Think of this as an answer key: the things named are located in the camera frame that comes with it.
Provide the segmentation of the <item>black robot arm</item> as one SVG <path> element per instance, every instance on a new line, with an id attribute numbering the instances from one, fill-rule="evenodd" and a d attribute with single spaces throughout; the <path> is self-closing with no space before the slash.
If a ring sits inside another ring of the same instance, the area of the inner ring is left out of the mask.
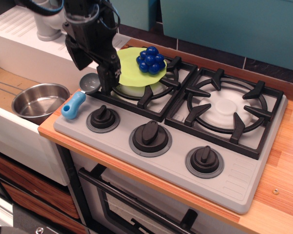
<path id="1" fill-rule="evenodd" d="M 64 11 L 67 50 L 79 70 L 96 62 L 101 92 L 110 95 L 119 85 L 121 63 L 112 45 L 119 19 L 117 10 L 108 0 L 62 0 L 58 8 L 39 6 L 32 0 L 21 3 L 33 12 L 50 17 Z"/>

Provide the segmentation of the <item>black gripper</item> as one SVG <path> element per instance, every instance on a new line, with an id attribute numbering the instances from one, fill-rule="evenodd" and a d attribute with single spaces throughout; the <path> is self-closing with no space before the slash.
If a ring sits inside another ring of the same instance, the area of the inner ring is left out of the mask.
<path id="1" fill-rule="evenodd" d="M 96 62 L 101 93 L 110 95 L 113 87 L 119 84 L 121 74 L 121 63 L 112 45 L 118 27 L 114 15 L 82 17 L 66 14 L 65 20 L 65 45 L 75 66 L 81 71 Z"/>

